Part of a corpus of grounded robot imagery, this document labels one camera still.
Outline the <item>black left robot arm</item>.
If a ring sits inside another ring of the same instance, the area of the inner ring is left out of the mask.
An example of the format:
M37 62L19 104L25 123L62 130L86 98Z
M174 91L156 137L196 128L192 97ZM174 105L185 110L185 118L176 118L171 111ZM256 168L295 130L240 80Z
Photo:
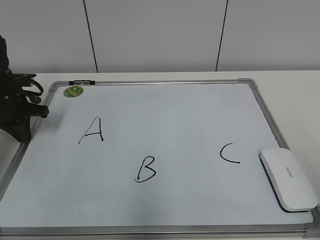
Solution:
M20 143L31 140L31 117L46 118L49 109L41 105L43 87L37 75L12 73L6 40L0 38L0 129Z

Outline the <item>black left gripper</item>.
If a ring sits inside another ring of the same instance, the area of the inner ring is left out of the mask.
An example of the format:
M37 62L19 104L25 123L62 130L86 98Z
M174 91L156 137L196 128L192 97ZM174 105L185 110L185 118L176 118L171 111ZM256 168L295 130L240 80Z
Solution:
M31 117L46 118L49 109L41 105L43 87L34 78L0 77L0 123L19 143L28 143L31 136Z

